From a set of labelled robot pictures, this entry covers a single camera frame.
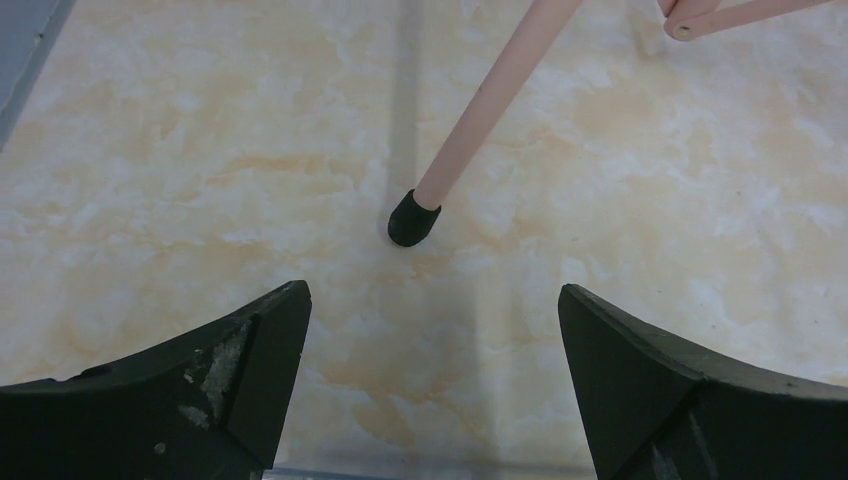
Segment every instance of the chair leg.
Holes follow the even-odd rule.
[[[533,1],[424,177],[392,213],[392,241],[411,247],[427,237],[445,197],[580,3]]]

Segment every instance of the rubber foot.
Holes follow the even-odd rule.
[[[442,207],[436,210],[427,210],[415,202],[412,192],[403,197],[392,216],[389,217],[389,238],[401,247],[417,245],[421,240],[427,238]]]

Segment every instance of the leg tip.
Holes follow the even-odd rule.
[[[427,238],[442,212],[442,207],[427,210],[418,205],[412,198],[412,192],[414,190],[403,197],[389,217],[389,238],[401,247],[411,247]]]

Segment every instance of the pink folding chair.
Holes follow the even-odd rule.
[[[658,0],[665,32],[680,41],[829,1],[750,0],[716,10],[721,0]],[[394,243],[411,247],[427,237],[445,197],[581,3],[533,0],[418,186],[392,212],[389,237]]]

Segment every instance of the marble tile floor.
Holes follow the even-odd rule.
[[[78,0],[0,156],[0,383],[305,279],[287,468],[594,478],[569,282],[848,386],[845,0],[686,44],[587,0],[430,238],[388,243],[528,5]]]

